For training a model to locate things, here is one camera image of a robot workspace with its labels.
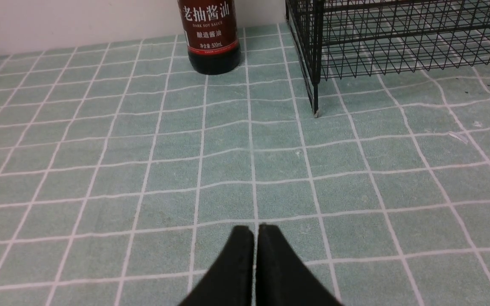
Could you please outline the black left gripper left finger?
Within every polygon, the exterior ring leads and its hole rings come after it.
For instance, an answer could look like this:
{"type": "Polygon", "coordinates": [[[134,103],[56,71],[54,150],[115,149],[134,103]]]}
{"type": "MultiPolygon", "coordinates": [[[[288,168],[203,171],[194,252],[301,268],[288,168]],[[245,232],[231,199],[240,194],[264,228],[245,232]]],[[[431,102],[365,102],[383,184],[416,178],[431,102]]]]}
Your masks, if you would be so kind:
{"type": "Polygon", "coordinates": [[[245,225],[233,227],[222,251],[181,301],[181,306],[250,306],[254,235],[245,225]]]}

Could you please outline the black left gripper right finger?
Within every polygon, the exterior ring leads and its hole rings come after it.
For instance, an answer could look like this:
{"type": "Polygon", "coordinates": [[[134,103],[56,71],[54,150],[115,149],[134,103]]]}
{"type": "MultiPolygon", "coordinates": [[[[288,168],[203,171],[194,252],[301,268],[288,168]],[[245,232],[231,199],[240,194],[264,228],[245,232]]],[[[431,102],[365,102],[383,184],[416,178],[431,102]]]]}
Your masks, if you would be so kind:
{"type": "Polygon", "coordinates": [[[257,306],[340,306],[309,271],[276,225],[261,224],[257,237],[257,306]]]}

